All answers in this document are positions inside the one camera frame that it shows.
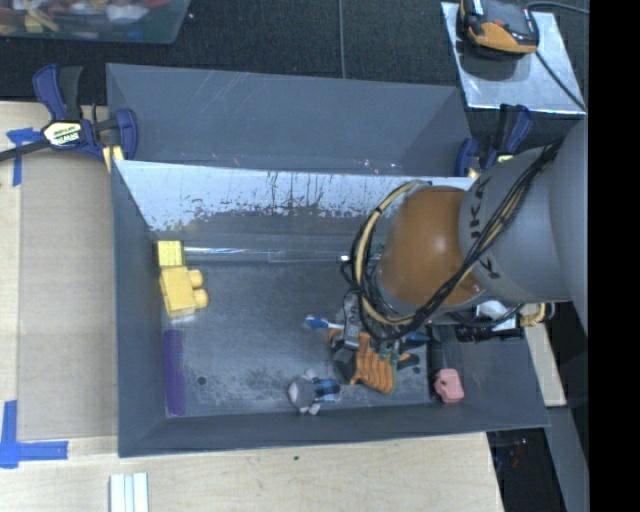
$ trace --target black cable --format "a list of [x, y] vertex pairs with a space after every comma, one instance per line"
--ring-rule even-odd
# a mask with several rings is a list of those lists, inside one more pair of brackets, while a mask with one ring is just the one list
[[[581, 9], [580, 7], [574, 7], [572, 5], [567, 5], [567, 4], [563, 4], [563, 3], [559, 3], [559, 2], [545, 2], [545, 1], [540, 1], [540, 2], [530, 2], [528, 4], [525, 5], [525, 7], [529, 10], [535, 10], [536, 7], [558, 7], [560, 9], [566, 9], [569, 11], [573, 11], [573, 12], [578, 12], [581, 14], [590, 14], [590, 11], [586, 10], [586, 9]], [[536, 51], [536, 56], [538, 57], [538, 59], [540, 60], [540, 63], [544, 66], [544, 68], [547, 70], [547, 72], [551, 75], [551, 78], [553, 78], [553, 80], [558, 84], [558, 86], [564, 91], [564, 93], [569, 96], [569, 98], [571, 98], [571, 101], [573, 101], [576, 105], [578, 105], [582, 110], [584, 110], [585, 112], [587, 111], [587, 107], [584, 105], [584, 103], [582, 103], [575, 94], [573, 94], [569, 88], [562, 82], [562, 80], [560, 80], [560, 78], [558, 77], [558, 75], [556, 75], [556, 73], [553, 71], [553, 69], [551, 69], [551, 66], [549, 66], [549, 64], [547, 63], [547, 61], [544, 59], [544, 57], [542, 57], [542, 55], [540, 54], [539, 51]]]
[[562, 4], [559, 2], [531, 2], [525, 5], [529, 10], [534, 7], [559, 7], [560, 9], [567, 9], [568, 11], [579, 12], [581, 14], [590, 14], [586, 9], [580, 7], [574, 7], [573, 5]]
[[539, 51], [536, 50], [536, 57], [538, 57], [538, 59], [540, 60], [540, 63], [544, 66], [544, 68], [547, 70], [547, 72], [549, 73], [549, 75], [551, 75], [551, 78], [553, 78], [553, 80], [558, 84], [558, 86], [560, 86], [560, 88], [564, 91], [564, 93], [569, 96], [569, 98], [571, 98], [571, 100], [578, 105], [582, 110], [584, 110], [585, 112], [587, 111], [587, 107], [585, 106], [584, 103], [582, 103], [575, 94], [573, 94], [569, 88], [562, 82], [562, 80], [560, 80], [560, 78], [558, 78], [558, 75], [556, 75], [555, 71], [553, 71], [553, 69], [551, 69], [551, 66], [549, 66], [549, 64], [547, 63], [547, 61], [544, 59], [544, 57], [542, 57], [542, 55], [540, 54]]

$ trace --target clamp handle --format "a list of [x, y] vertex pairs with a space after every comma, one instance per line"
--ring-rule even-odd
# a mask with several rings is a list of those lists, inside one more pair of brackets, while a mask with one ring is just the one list
[[81, 74], [81, 66], [61, 68], [58, 64], [49, 64], [33, 76], [36, 97], [47, 108], [52, 121], [82, 117], [82, 110], [78, 105], [78, 82]]

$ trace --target blue tape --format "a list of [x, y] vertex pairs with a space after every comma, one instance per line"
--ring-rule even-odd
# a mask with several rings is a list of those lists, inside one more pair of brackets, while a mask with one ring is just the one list
[[2, 437], [0, 438], [0, 468], [15, 469], [23, 461], [67, 459], [69, 441], [18, 442], [16, 440], [17, 412], [17, 400], [4, 403]]
[[[7, 137], [16, 147], [28, 144], [30, 142], [38, 142], [42, 140], [42, 134], [33, 128], [21, 128], [18, 130], [9, 130]], [[17, 187], [22, 183], [22, 157], [17, 156], [13, 160], [13, 186]]]

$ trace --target gray cylinder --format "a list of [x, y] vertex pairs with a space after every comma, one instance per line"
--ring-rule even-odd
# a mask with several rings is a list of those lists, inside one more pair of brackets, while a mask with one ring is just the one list
[[[464, 254], [541, 152], [530, 150], [494, 165], [469, 189], [458, 226]], [[509, 229], [474, 267], [490, 295], [515, 303], [573, 301], [587, 329], [586, 187], [587, 125], [581, 121], [533, 182]]]

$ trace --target yellow cable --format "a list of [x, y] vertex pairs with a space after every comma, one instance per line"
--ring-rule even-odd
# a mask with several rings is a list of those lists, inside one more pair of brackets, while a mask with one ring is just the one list
[[[354, 272], [355, 272], [356, 283], [358, 283], [358, 285], [362, 284], [362, 273], [363, 273], [363, 267], [364, 267], [364, 253], [366, 251], [366, 247], [367, 247], [367, 243], [369, 241], [369, 237], [371, 236], [371, 232], [373, 231], [373, 228], [374, 228], [376, 222], [382, 216], [382, 213], [389, 207], [389, 205], [391, 203], [393, 203], [393, 201], [395, 201], [399, 196], [401, 196], [405, 192], [408, 192], [413, 187], [415, 187], [417, 185], [420, 185], [420, 184], [422, 184], [422, 182], [420, 180], [414, 180], [414, 181], [410, 181], [408, 183], [405, 183], [404, 185], [401, 185], [400, 187], [395, 189], [393, 192], [391, 192], [391, 194], [389, 194], [384, 199], [384, 201], [382, 201], [380, 203], [380, 205], [374, 210], [374, 212], [371, 214], [371, 216], [367, 219], [365, 227], [364, 227], [364, 229], [362, 231], [362, 235], [360, 237], [360, 241], [358, 243], [358, 247], [357, 247], [357, 250], [356, 250], [356, 259], [354, 261]], [[407, 315], [407, 316], [403, 316], [403, 317], [387, 318], [387, 317], [381, 315], [371, 305], [371, 303], [369, 302], [369, 300], [366, 297], [362, 297], [362, 305], [363, 305], [364, 309], [367, 311], [367, 313], [369, 313], [369, 315], [374, 320], [377, 320], [378, 322], [381, 322], [381, 323], [386, 323], [386, 324], [391, 324], [391, 325], [406, 324], [406, 323], [409, 323], [413, 319], [413, 317], [415, 316], [414, 314], [411, 314], [411, 315]]]

